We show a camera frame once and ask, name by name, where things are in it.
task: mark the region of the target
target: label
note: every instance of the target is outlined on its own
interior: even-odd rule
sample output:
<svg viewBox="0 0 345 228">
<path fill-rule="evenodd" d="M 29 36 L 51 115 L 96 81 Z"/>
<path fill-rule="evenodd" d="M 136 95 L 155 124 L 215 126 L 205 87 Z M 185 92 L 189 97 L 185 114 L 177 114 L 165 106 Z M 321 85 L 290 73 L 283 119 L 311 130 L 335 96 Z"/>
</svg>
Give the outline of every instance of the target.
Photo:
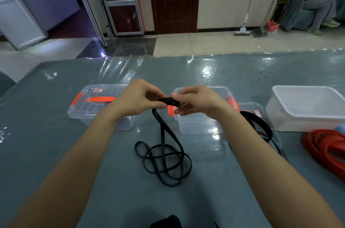
<svg viewBox="0 0 345 228">
<path fill-rule="evenodd" d="M 94 93 L 101 93 L 104 89 L 100 88 L 100 89 L 94 89 L 93 92 Z"/>
<path fill-rule="evenodd" d="M 262 117 L 261 113 L 258 111 L 258 110 L 255 110 L 254 113 L 259 116 L 259 117 Z"/>
</svg>

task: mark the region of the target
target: clear plastic box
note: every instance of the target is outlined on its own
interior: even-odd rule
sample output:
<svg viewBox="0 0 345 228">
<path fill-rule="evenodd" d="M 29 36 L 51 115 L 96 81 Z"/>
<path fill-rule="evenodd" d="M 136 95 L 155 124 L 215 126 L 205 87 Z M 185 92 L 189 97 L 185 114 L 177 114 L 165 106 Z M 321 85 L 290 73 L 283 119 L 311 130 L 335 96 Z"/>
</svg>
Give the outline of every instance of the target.
<svg viewBox="0 0 345 228">
<path fill-rule="evenodd" d="M 80 119 L 89 126 L 104 107 L 119 96 L 127 84 L 92 84 L 85 86 L 68 108 L 71 118 Z M 116 131 L 129 131 L 134 124 L 135 116 L 123 117 L 117 124 Z"/>
<path fill-rule="evenodd" d="M 227 100 L 231 105 L 238 109 L 238 105 L 230 90 L 225 86 L 208 86 L 224 100 Z M 175 93 L 181 91 L 183 87 L 174 90 Z M 194 113 L 187 116 L 180 116 L 179 114 L 173 114 L 176 121 L 178 121 L 180 132 L 182 134 L 219 134 L 223 130 L 216 120 L 208 117 L 203 113 Z"/>
<path fill-rule="evenodd" d="M 278 131 L 334 129 L 345 121 L 345 98 L 327 86 L 276 85 L 266 112 Z"/>
<path fill-rule="evenodd" d="M 239 103 L 239 108 L 241 111 L 247 111 L 256 114 L 259 116 L 262 120 L 264 120 L 269 127 L 272 129 L 273 132 L 273 141 L 276 143 L 276 145 L 282 149 L 282 140 L 280 139 L 278 132 L 276 129 L 273 127 L 272 122 L 270 121 L 265 109 L 261 106 L 259 103 Z M 264 130 L 259 127 L 256 123 L 255 127 L 257 131 L 263 132 Z M 270 142 L 270 145 L 275 149 L 275 146 L 272 142 Z"/>
</svg>

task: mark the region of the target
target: left hand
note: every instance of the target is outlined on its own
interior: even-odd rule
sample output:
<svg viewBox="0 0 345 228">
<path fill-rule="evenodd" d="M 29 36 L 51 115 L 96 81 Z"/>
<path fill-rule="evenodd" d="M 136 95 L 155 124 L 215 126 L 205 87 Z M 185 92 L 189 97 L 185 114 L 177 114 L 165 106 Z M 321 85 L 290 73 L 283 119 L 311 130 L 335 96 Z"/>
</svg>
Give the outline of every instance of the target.
<svg viewBox="0 0 345 228">
<path fill-rule="evenodd" d="M 117 118 L 138 115 L 148 109 L 166 109 L 165 103 L 157 101 L 166 97 L 159 88 L 145 80 L 133 80 L 105 110 Z"/>
</svg>

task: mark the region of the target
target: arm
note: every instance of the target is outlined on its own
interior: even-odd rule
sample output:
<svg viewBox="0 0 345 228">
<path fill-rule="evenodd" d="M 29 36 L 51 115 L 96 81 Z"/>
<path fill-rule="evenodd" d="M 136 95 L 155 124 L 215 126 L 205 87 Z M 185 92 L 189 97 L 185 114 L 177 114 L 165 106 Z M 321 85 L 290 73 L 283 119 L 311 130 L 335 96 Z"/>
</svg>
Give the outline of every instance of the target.
<svg viewBox="0 0 345 228">
<path fill-rule="evenodd" d="M 166 108 L 157 87 L 135 80 L 98 113 L 87 131 L 48 174 L 9 225 L 19 227 L 75 227 L 86 207 L 109 139 L 118 121 L 146 109 Z"/>
<path fill-rule="evenodd" d="M 176 114 L 203 112 L 221 124 L 256 200 L 273 227 L 343 228 L 320 194 L 219 95 L 201 85 L 184 88 L 171 96 L 186 103 L 175 110 Z"/>
</svg>

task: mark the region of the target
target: transparent plastic sheet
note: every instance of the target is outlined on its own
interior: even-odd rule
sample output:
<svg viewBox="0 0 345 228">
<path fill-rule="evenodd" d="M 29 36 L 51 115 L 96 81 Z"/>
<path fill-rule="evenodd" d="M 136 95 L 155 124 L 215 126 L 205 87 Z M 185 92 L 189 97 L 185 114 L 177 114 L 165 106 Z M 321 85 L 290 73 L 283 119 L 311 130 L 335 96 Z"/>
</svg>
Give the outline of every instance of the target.
<svg viewBox="0 0 345 228">
<path fill-rule="evenodd" d="M 39 64 L 0 99 L 0 226 L 8 224 L 86 130 L 84 123 L 67 114 L 84 86 L 128 84 L 142 78 L 169 95 L 178 87 L 224 85 L 238 103 L 265 107 L 274 85 L 325 85 L 344 95 L 344 53 L 131 56 Z M 149 227 L 171 214 L 183 227 L 213 227 L 214 222 L 219 227 L 269 227 L 225 138 L 182 135 L 168 111 L 159 114 L 191 156 L 190 176 L 170 189 L 144 170 L 135 143 L 160 142 L 160 126 L 152 112 L 145 111 L 136 117 L 132 130 L 113 134 L 78 227 Z M 307 154 L 300 133 L 279 136 L 291 165 L 345 221 L 343 184 Z"/>
</svg>

